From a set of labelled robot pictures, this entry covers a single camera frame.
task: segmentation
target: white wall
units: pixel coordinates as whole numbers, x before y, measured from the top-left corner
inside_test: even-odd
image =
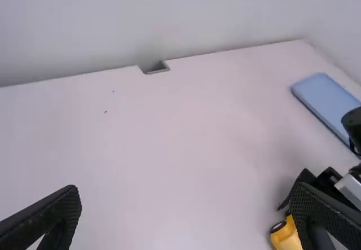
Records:
[[[361,0],[0,0],[0,85],[308,37],[361,81]]]

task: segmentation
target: white table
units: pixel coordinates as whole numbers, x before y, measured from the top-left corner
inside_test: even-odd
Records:
[[[72,249],[263,250],[303,168],[358,163],[289,91],[326,72],[361,98],[307,43],[167,64],[1,88],[0,218],[75,184]]]

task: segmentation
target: yellow cylinder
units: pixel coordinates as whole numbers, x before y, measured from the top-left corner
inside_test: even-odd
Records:
[[[286,221],[274,225],[270,230],[270,237],[276,250],[302,250],[292,215]]]

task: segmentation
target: white tabletop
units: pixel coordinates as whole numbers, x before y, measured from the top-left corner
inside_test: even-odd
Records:
[[[303,168],[358,159],[289,91],[343,71],[303,41],[0,89],[0,218],[68,185],[72,249],[269,249],[275,208]]]

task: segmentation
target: light blue object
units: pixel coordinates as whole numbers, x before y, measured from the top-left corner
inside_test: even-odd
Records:
[[[325,73],[316,73],[291,86],[291,92],[349,146],[349,135],[341,124],[345,113],[361,102]]]

